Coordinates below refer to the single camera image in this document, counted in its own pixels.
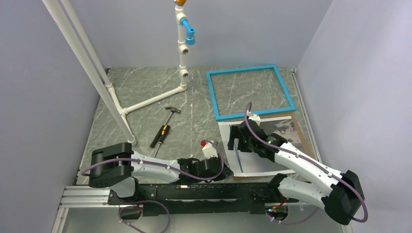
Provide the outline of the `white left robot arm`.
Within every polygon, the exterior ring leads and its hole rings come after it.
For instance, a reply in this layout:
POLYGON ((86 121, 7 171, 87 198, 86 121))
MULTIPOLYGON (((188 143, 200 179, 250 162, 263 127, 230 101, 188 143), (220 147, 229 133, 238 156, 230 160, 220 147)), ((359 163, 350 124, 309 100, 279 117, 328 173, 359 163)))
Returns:
POLYGON ((82 175, 89 177, 89 187, 108 187, 128 204, 139 199, 139 177, 191 185, 217 182, 232 176, 233 171, 225 164, 217 144, 210 140, 203 140, 201 144, 202 160, 162 160, 132 150, 130 143, 118 143, 93 151, 91 165, 82 175))

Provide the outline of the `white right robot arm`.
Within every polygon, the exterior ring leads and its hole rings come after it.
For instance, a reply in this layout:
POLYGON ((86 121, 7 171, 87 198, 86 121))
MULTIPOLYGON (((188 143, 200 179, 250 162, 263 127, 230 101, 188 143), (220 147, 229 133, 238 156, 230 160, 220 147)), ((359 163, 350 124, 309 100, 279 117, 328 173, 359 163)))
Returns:
POLYGON ((356 173, 351 170, 340 172, 321 164, 282 136, 266 134, 255 121, 248 119, 240 125, 230 126, 227 148, 255 153, 307 179, 302 182, 286 174, 276 174, 268 183, 271 200, 290 198, 312 204, 341 225, 368 219, 365 197, 356 173))

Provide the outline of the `blue picture frame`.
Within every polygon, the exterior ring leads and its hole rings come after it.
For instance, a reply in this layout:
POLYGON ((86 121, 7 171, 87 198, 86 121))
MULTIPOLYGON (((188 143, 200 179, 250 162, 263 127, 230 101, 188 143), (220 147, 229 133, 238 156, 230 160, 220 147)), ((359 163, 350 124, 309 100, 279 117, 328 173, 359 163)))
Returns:
POLYGON ((213 70, 206 78, 217 121, 242 118, 249 102, 261 116, 296 110, 276 65, 213 70))

